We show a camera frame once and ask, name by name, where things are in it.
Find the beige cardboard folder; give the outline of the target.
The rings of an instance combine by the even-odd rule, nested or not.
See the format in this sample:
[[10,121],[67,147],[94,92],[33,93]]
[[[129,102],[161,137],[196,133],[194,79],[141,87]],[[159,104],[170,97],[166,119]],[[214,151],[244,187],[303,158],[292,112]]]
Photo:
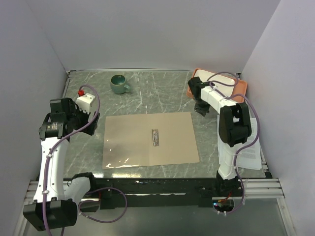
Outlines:
[[[158,147],[153,146],[152,129],[158,129]],[[198,162],[189,112],[106,117],[103,169]]]

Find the white printed paper sheets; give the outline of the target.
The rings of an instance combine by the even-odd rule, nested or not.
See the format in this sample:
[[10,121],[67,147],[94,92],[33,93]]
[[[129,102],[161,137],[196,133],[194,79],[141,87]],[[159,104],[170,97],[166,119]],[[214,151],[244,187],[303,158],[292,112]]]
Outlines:
[[[252,134],[248,137],[247,142],[243,146],[250,144],[256,137],[257,134],[257,122],[256,118],[251,118]],[[218,152],[219,152],[219,164],[221,165],[224,161],[223,157],[223,145],[224,143],[218,138]],[[260,156],[260,142],[259,139],[250,147],[242,150],[237,158],[237,166],[240,168],[251,169],[251,170],[261,170],[261,156]]]

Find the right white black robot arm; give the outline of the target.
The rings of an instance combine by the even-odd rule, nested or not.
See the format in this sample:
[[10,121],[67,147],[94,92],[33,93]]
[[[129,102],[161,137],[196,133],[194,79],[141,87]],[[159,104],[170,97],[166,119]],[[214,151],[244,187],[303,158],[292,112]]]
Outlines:
[[223,143],[223,162],[218,169],[222,179],[216,182],[215,190],[219,195],[226,196],[232,191],[229,180],[238,176],[238,155],[257,141],[254,139],[248,143],[248,137],[252,135],[249,107],[245,102],[237,103],[232,97],[224,96],[212,82],[202,82],[199,77],[191,78],[188,86],[195,100],[196,112],[206,116],[209,109],[213,108],[219,115],[218,134]]

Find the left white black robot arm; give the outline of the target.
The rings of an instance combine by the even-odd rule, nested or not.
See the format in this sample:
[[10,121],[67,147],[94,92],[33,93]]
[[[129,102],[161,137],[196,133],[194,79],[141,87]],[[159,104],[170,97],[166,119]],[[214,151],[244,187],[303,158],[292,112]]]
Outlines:
[[39,128],[41,170],[33,201],[23,215],[38,231],[73,226],[83,196],[93,197],[97,184],[92,173],[76,174],[70,187],[63,187],[63,172],[70,136],[82,132],[92,136],[97,129],[99,111],[92,111],[97,100],[89,93],[71,98],[52,99],[51,111]]

